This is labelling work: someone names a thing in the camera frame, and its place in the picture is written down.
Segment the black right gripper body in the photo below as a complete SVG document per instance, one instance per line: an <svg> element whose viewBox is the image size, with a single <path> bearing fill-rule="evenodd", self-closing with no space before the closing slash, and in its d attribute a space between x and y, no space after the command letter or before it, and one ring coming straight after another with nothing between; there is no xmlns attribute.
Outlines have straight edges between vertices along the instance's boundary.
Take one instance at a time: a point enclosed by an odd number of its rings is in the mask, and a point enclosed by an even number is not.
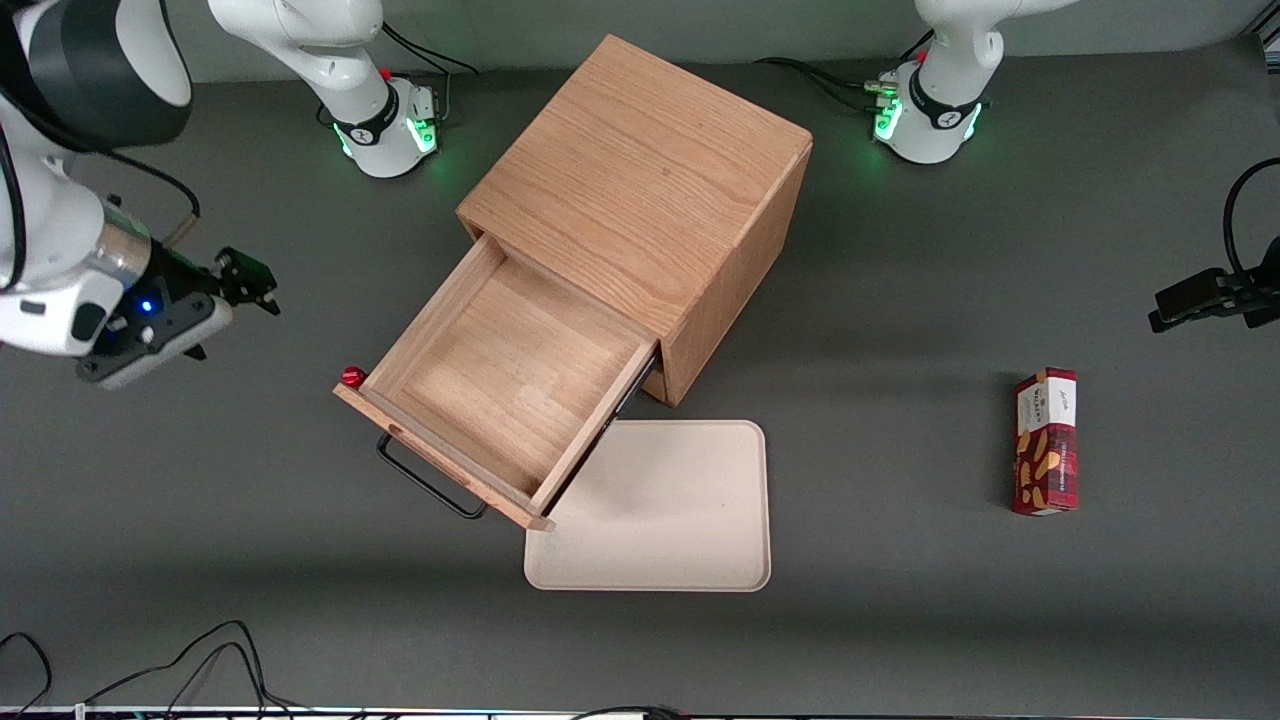
<svg viewBox="0 0 1280 720"><path fill-rule="evenodd" d="M142 319L175 316L207 319L221 297L220 278L179 252L150 245L147 266L134 283L134 315Z"/></svg>

